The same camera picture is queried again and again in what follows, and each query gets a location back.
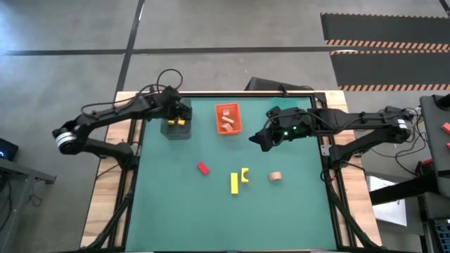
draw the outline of green table surface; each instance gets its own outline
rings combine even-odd
[[[268,153],[248,140],[274,105],[310,108],[310,98],[191,98],[192,136],[169,141],[147,123],[126,250],[336,249],[316,138]],[[243,130],[217,133],[216,104],[239,103]],[[206,176],[196,165],[203,161]],[[250,169],[232,195],[230,173]],[[281,181],[270,181],[280,171]]]

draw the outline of orange basket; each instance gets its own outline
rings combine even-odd
[[[229,111],[229,115],[224,115],[224,111]],[[225,116],[233,120],[233,123],[229,123],[222,119]],[[217,132],[221,135],[229,135],[229,134],[238,134],[242,131],[242,122],[240,121],[240,113],[239,113],[239,104],[237,103],[229,103],[223,105],[216,105],[216,123],[217,123]],[[223,124],[229,123],[233,130],[227,131],[222,127]]]

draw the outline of black rubber mat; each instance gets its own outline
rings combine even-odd
[[[450,44],[450,19],[405,15],[321,13],[329,45],[441,49]]]
[[[447,50],[333,51],[330,56],[344,91],[450,90]]]

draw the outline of gray concrete floor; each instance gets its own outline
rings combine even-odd
[[[125,48],[137,0],[1,0],[1,50]],[[320,12],[436,15],[438,0],[281,0],[147,1],[135,48],[202,46],[322,46]],[[57,174],[54,186],[37,186],[41,207],[28,207],[15,252],[76,249],[83,231],[98,159],[59,154],[51,131],[79,114],[87,103],[112,100],[122,56],[0,56],[0,136],[20,146],[17,161]],[[179,69],[183,90],[242,90],[251,76],[315,89],[336,89],[327,53],[134,56],[124,90],[155,81],[167,68]],[[164,83],[177,82],[175,76]],[[350,111],[386,105],[416,107],[416,92],[346,93]],[[93,133],[102,139],[105,129]],[[386,154],[403,148],[382,145]],[[402,162],[411,167],[423,152]],[[369,171],[405,174],[389,158],[364,155]],[[420,250],[416,235],[393,233],[380,224],[383,243],[392,249]],[[395,236],[406,238],[399,243]]]

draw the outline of red block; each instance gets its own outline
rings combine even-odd
[[[441,126],[442,130],[444,130],[446,133],[450,134],[450,123],[446,122]]]
[[[197,168],[200,170],[200,172],[202,172],[203,175],[208,175],[208,173],[210,172],[210,169],[208,169],[208,167],[206,167],[203,162],[197,163]]]

